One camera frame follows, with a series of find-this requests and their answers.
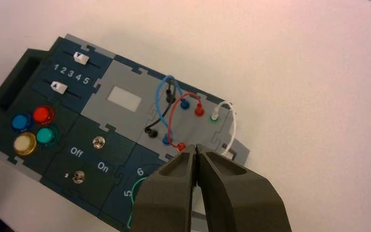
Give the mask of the olive right gripper right finger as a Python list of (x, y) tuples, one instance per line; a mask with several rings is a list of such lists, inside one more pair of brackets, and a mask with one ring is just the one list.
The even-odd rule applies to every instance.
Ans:
[(197, 184), (211, 232), (290, 232), (271, 182), (214, 150), (196, 146)]

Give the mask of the olive right gripper left finger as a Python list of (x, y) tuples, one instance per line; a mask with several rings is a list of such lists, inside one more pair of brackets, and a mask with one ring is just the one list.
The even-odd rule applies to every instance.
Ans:
[(132, 232), (189, 232), (196, 185), (196, 147), (189, 145), (141, 184)]

